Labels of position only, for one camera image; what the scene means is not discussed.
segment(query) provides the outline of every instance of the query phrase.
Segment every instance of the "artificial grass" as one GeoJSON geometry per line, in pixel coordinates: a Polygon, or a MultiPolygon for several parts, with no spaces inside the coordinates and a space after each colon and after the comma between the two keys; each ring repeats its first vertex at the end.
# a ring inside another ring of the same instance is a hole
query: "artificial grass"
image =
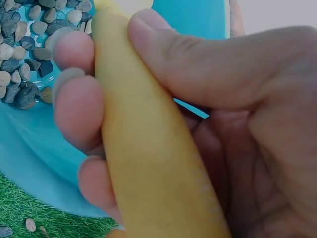
{"type": "Polygon", "coordinates": [[[45,238],[40,226],[50,238],[103,238],[116,225],[111,218],[79,217],[56,210],[26,194],[0,173],[0,226],[13,229],[10,238],[45,238]],[[34,232],[25,228],[26,218],[34,220],[34,232]]]}

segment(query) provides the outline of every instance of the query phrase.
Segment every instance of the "hand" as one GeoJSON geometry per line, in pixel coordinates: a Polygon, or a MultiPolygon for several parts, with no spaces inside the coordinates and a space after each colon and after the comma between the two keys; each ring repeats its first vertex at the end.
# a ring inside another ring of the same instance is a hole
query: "hand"
{"type": "MultiPolygon", "coordinates": [[[[207,119],[182,111],[233,237],[317,237],[316,29],[204,41],[179,35],[145,10],[128,34],[173,96],[209,109],[207,119]]],[[[56,44],[61,69],[93,75],[93,59],[93,42],[83,33],[56,44]]],[[[98,82],[87,75],[65,83],[55,106],[65,138],[88,155],[79,172],[83,195],[121,222],[102,159],[98,82]]]]}

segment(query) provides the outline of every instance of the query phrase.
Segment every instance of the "gray pebble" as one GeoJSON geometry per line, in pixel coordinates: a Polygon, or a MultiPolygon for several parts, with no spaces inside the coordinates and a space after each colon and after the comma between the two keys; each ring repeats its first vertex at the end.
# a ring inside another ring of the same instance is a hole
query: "gray pebble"
{"type": "Polygon", "coordinates": [[[83,0],[75,7],[75,9],[79,11],[89,12],[92,7],[93,5],[91,4],[89,0],[83,0]]]}
{"type": "Polygon", "coordinates": [[[61,25],[58,24],[52,24],[49,25],[45,31],[46,34],[48,34],[49,36],[51,36],[52,34],[54,34],[55,31],[57,31],[59,28],[62,28],[61,25]]]}
{"type": "Polygon", "coordinates": [[[67,4],[67,0],[57,0],[55,2],[56,11],[62,11],[66,7],[66,4],[67,4]]]}
{"type": "Polygon", "coordinates": [[[67,20],[71,23],[77,23],[81,20],[81,11],[72,10],[67,14],[67,20]]]}
{"type": "Polygon", "coordinates": [[[16,46],[13,48],[12,58],[21,61],[24,59],[26,54],[26,49],[23,46],[16,46]]]}
{"type": "Polygon", "coordinates": [[[0,237],[8,237],[13,234],[13,230],[10,227],[0,227],[0,237]]]}
{"type": "Polygon", "coordinates": [[[19,73],[21,78],[24,81],[29,81],[30,77],[31,77],[31,69],[29,67],[29,65],[27,63],[24,63],[23,65],[21,65],[20,69],[19,69],[19,73]]]}
{"type": "Polygon", "coordinates": [[[35,49],[35,41],[30,36],[24,36],[20,40],[20,45],[23,46],[27,51],[32,51],[35,49]]]}
{"type": "Polygon", "coordinates": [[[78,1],[76,0],[67,0],[67,4],[66,4],[66,7],[69,7],[69,8],[74,8],[78,5],[78,1]]]}
{"type": "Polygon", "coordinates": [[[2,33],[5,37],[11,37],[11,35],[15,32],[17,24],[16,22],[12,21],[11,19],[3,22],[2,26],[2,33]]]}
{"type": "Polygon", "coordinates": [[[19,67],[19,65],[20,63],[18,60],[10,58],[3,62],[1,69],[3,71],[13,73],[19,67]]]}
{"type": "Polygon", "coordinates": [[[4,4],[5,12],[10,11],[13,8],[14,4],[15,4],[14,0],[6,0],[4,4]]]}
{"type": "Polygon", "coordinates": [[[41,48],[41,47],[36,47],[32,51],[33,57],[38,59],[38,60],[44,60],[44,61],[49,61],[53,57],[53,53],[51,50],[46,49],[46,48],[41,48]]]}
{"type": "Polygon", "coordinates": [[[39,4],[48,8],[55,7],[55,0],[39,0],[39,4]]]}
{"type": "Polygon", "coordinates": [[[19,21],[16,24],[16,30],[15,30],[15,41],[20,41],[26,33],[27,30],[27,23],[25,21],[19,21]]]}
{"type": "Polygon", "coordinates": [[[11,83],[15,83],[15,84],[20,84],[22,81],[21,76],[19,74],[19,71],[16,70],[15,72],[13,72],[13,74],[11,75],[11,83]]]}
{"type": "Polygon", "coordinates": [[[11,81],[11,75],[8,72],[0,71],[0,86],[8,86],[11,81]]]}
{"type": "Polygon", "coordinates": [[[41,6],[34,6],[34,7],[32,7],[31,9],[30,9],[30,11],[29,11],[29,19],[31,19],[31,20],[35,20],[35,19],[37,19],[39,16],[40,16],[40,14],[41,14],[41,6]]]}
{"type": "Polygon", "coordinates": [[[10,85],[6,88],[5,97],[2,99],[4,103],[13,103],[15,96],[19,93],[20,86],[18,84],[10,85]]]}
{"type": "Polygon", "coordinates": [[[45,12],[43,20],[46,23],[52,23],[55,20],[56,9],[51,8],[47,12],[45,12]]]}
{"type": "Polygon", "coordinates": [[[43,35],[47,27],[47,23],[42,21],[35,21],[32,23],[32,31],[37,35],[43,35]]]}
{"type": "Polygon", "coordinates": [[[31,71],[37,71],[41,66],[39,62],[33,59],[25,59],[24,62],[29,65],[31,71]]]}

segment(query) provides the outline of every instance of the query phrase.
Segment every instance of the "turquoise container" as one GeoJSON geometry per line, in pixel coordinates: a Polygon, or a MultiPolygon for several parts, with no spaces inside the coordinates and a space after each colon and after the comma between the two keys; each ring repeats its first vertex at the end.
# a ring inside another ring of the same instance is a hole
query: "turquoise container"
{"type": "MultiPolygon", "coordinates": [[[[228,0],[155,0],[153,9],[180,33],[206,39],[229,37],[228,0]]],[[[66,8],[57,17],[65,18],[70,10],[66,8]]],[[[26,20],[28,9],[22,7],[19,12],[21,20],[26,20]]],[[[27,35],[34,36],[30,30],[27,35]]],[[[37,46],[42,46],[44,39],[36,37],[37,46]]],[[[55,66],[54,72],[45,78],[33,72],[31,81],[42,89],[53,86],[59,74],[55,66]]],[[[207,116],[176,101],[202,117],[207,116]]],[[[0,171],[9,179],[59,210],[81,216],[107,216],[80,194],[77,171],[86,156],[64,140],[53,120],[52,106],[37,102],[35,107],[23,111],[0,102],[0,125],[0,171]]]]}

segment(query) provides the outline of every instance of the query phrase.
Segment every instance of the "yellow stick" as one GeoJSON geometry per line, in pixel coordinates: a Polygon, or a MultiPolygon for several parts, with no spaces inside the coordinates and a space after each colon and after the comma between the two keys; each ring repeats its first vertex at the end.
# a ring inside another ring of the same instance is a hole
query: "yellow stick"
{"type": "Polygon", "coordinates": [[[131,15],[152,1],[95,4],[95,71],[105,93],[102,136],[128,237],[229,238],[181,113],[127,38],[131,15]],[[132,3],[137,7],[124,9],[132,3]]]}

